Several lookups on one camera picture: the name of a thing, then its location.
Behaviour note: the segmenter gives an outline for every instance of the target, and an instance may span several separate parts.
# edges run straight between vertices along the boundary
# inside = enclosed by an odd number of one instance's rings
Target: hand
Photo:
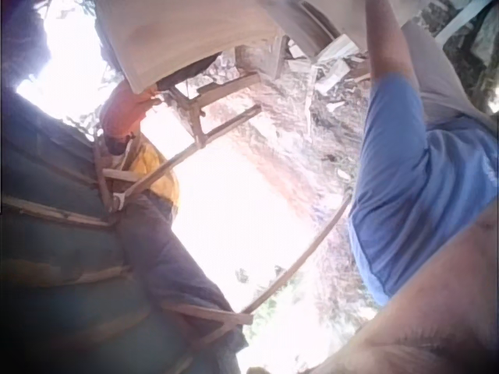
[[[132,92],[130,84],[125,79],[112,92],[104,104],[99,116],[102,129],[106,136],[122,139],[137,132],[140,123],[146,118],[146,113],[161,100],[154,99],[157,87],[153,85],[140,94]]]

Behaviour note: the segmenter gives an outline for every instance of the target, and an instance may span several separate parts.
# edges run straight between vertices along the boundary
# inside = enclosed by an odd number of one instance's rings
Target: skin
[[[388,0],[366,0],[366,25],[371,79],[396,72],[417,89],[409,47]]]
[[[371,75],[399,73],[417,89],[388,0],[366,0]],[[497,199],[441,248],[338,353],[313,374],[496,372]]]

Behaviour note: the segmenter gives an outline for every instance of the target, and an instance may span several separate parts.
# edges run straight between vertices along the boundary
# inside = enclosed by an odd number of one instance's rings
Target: yellow shirt
[[[147,175],[156,170],[161,163],[162,159],[157,154],[154,146],[142,136],[137,156],[132,162],[129,170],[140,175]],[[170,200],[174,207],[177,209],[179,208],[179,181],[177,180],[173,170],[166,171],[165,176],[159,178],[155,183],[153,183],[150,190],[160,197]]]

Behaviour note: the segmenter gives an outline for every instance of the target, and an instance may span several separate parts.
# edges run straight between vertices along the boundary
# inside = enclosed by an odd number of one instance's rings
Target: blue t-shirt
[[[371,93],[349,234],[381,305],[497,196],[497,140],[461,117],[427,128],[418,93],[398,74]]]

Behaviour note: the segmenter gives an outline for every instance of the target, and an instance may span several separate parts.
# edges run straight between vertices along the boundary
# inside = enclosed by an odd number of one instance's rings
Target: man
[[[349,230],[387,304],[310,372],[497,372],[497,139],[449,61],[366,0],[373,89]]]
[[[497,200],[310,374],[497,372]]]
[[[140,123],[146,118],[147,111],[161,103],[160,99],[154,98],[156,95],[155,85],[141,94],[134,94],[126,79],[112,91],[99,116],[110,154],[120,156],[125,153],[132,136],[140,132]]]
[[[373,88],[352,250],[384,305],[497,197],[497,127],[469,102],[434,39],[398,26],[388,0],[366,0]]]

